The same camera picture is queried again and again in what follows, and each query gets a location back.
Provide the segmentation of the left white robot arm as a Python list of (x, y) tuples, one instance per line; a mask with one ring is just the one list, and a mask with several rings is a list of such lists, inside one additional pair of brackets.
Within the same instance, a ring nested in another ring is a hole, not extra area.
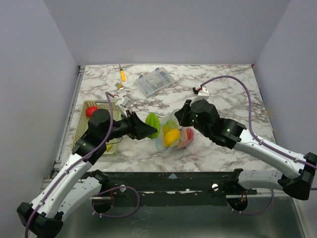
[(109, 178), (95, 171), (78, 188), (78, 180), (106, 151), (106, 142), (128, 135), (141, 140), (157, 132), (157, 129), (141, 121), (135, 112), (119, 121), (112, 112), (97, 109), (88, 120), (88, 129), (76, 142), (72, 154), (51, 183), (30, 203), (23, 202), (17, 208), (18, 216), (28, 232), (39, 238), (54, 238), (63, 226), (67, 215), (94, 195), (109, 192)]

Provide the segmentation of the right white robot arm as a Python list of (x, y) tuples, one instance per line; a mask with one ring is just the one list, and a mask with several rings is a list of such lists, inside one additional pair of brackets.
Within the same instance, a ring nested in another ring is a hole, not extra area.
[(299, 200), (308, 200), (317, 169), (316, 154), (292, 152), (252, 135), (243, 124), (220, 117), (215, 105), (205, 99), (187, 100), (174, 115), (180, 126), (192, 126), (216, 145), (249, 154), (275, 168), (271, 173), (241, 172), (239, 177), (228, 181), (231, 193), (268, 188), (282, 190)]

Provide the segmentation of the green toy cabbage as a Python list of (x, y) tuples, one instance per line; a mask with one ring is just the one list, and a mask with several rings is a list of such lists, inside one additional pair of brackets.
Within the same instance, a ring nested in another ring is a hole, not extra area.
[(178, 129), (178, 128), (179, 128), (178, 123), (176, 123), (176, 122), (173, 121), (173, 120), (168, 120), (168, 121), (162, 126), (163, 131), (169, 131), (169, 130)]

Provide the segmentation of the clear plastic compartment box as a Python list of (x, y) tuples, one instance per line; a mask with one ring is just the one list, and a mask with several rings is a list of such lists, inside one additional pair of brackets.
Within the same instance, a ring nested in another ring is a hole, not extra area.
[(154, 71), (139, 76), (136, 84), (146, 98), (155, 95), (175, 82), (174, 78), (164, 67), (158, 67)]

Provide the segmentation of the yellow handled screwdriver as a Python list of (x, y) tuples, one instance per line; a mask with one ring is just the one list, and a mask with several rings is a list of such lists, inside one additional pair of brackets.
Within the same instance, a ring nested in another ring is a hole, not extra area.
[(124, 74), (124, 71), (123, 71), (123, 68), (122, 68), (121, 64), (119, 64), (119, 69), (120, 69), (121, 79), (122, 79), (123, 82), (125, 82), (126, 81), (126, 76)]

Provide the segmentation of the green toy pepper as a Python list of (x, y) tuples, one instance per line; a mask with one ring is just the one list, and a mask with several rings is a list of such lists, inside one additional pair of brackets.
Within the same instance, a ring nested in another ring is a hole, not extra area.
[(154, 127), (157, 132), (148, 136), (148, 138), (150, 139), (156, 139), (158, 136), (159, 136), (159, 133), (160, 133), (160, 121), (159, 121), (159, 117), (155, 114), (155, 113), (149, 113), (146, 120), (145, 120), (145, 123)]

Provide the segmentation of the small yellow metal clip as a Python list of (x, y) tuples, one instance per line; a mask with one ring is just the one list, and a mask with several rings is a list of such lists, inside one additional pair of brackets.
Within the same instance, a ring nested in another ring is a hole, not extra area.
[(122, 90), (124, 87), (121, 83), (116, 83), (115, 84), (115, 87), (118, 89), (118, 90)]

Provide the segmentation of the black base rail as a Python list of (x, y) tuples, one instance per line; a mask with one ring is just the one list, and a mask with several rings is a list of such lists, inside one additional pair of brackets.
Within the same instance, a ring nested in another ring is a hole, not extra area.
[(255, 195), (238, 183), (241, 169), (232, 172), (86, 172), (81, 177), (96, 178), (102, 191), (125, 185), (124, 192), (116, 189), (95, 199), (97, 206), (225, 206), (227, 196)]

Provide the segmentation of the red toy apple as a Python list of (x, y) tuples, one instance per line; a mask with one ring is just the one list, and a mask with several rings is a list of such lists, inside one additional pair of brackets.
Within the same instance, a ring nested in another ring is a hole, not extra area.
[(182, 129), (182, 139), (180, 147), (185, 147), (190, 144), (194, 139), (194, 131), (191, 127), (185, 127)]

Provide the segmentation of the clear zip top bag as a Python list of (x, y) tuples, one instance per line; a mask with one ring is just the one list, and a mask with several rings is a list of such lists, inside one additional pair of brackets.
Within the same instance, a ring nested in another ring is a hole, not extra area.
[(159, 152), (184, 148), (194, 140), (194, 130), (191, 127), (180, 126), (175, 112), (176, 110), (159, 120), (160, 132), (155, 139)]

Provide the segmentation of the orange toy fruit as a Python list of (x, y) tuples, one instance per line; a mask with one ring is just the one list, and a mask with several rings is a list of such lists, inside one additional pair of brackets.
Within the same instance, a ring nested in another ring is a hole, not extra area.
[(180, 130), (178, 130), (178, 129), (169, 130), (166, 133), (166, 135), (164, 136), (164, 145), (165, 145), (165, 147), (170, 147), (176, 141), (178, 141), (180, 138), (181, 138)]

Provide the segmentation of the green perforated plastic basket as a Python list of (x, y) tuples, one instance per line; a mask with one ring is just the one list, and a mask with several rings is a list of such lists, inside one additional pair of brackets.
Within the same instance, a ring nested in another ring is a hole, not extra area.
[[(90, 119), (86, 115), (86, 109), (89, 107), (97, 107), (98, 109), (106, 109), (109, 111), (109, 105), (107, 100), (86, 100), (83, 102), (81, 113), (79, 116), (79, 121), (77, 123), (74, 140), (72, 144), (72, 148), (74, 148), (76, 142), (84, 135), (86, 130), (88, 129), (88, 120)], [(120, 143), (121, 138), (112, 139), (106, 143), (110, 148), (104, 152), (103, 157), (107, 156), (116, 156), (118, 151), (118, 145)]]

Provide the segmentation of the red toy pomegranate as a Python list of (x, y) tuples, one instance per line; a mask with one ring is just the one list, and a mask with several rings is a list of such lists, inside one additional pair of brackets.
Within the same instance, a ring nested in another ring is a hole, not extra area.
[(98, 107), (88, 107), (85, 111), (86, 116), (88, 118), (90, 118), (92, 116), (92, 114), (94, 113), (94, 111), (96, 111), (98, 109)]

